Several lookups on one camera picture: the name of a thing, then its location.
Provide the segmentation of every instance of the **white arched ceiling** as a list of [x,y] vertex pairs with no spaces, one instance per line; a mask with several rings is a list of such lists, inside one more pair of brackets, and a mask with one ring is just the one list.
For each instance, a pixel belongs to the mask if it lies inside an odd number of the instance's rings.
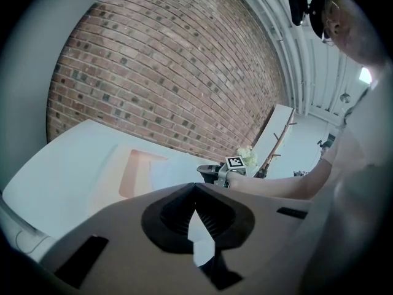
[[[280,59],[289,105],[340,125],[368,84],[359,80],[361,65],[321,42],[309,24],[295,26],[288,0],[246,0],[259,17]],[[347,93],[350,103],[340,96]]]

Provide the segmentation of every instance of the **metal device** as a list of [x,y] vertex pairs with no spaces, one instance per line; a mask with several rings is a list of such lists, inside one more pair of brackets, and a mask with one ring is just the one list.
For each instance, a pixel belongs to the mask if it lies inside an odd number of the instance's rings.
[[229,187],[227,174],[230,171],[247,176],[246,166],[241,156],[226,157],[225,163],[219,165],[200,165],[197,169],[208,184],[215,184],[220,187]]

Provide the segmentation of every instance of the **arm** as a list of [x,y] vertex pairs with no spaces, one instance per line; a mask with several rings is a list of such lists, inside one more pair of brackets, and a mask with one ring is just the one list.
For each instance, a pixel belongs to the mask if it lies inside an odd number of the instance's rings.
[[331,170],[332,165],[322,159],[305,176],[283,179],[259,179],[229,172],[227,178],[231,190],[255,195],[309,200],[325,184]]

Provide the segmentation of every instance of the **white flowers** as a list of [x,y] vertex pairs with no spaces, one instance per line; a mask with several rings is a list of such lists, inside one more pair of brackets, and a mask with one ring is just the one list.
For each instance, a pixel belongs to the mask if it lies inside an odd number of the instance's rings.
[[257,156],[251,151],[252,151],[252,147],[250,147],[250,145],[242,148],[239,147],[238,155],[243,158],[243,161],[247,166],[257,166],[258,165]]

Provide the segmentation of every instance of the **white wall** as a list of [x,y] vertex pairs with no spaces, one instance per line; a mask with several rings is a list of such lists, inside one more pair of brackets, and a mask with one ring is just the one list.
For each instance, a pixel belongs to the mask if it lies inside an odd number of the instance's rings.
[[324,142],[334,128],[328,122],[308,115],[294,115],[294,122],[287,131],[284,141],[276,151],[268,169],[267,179],[293,177],[294,171],[310,171],[321,156],[319,140]]

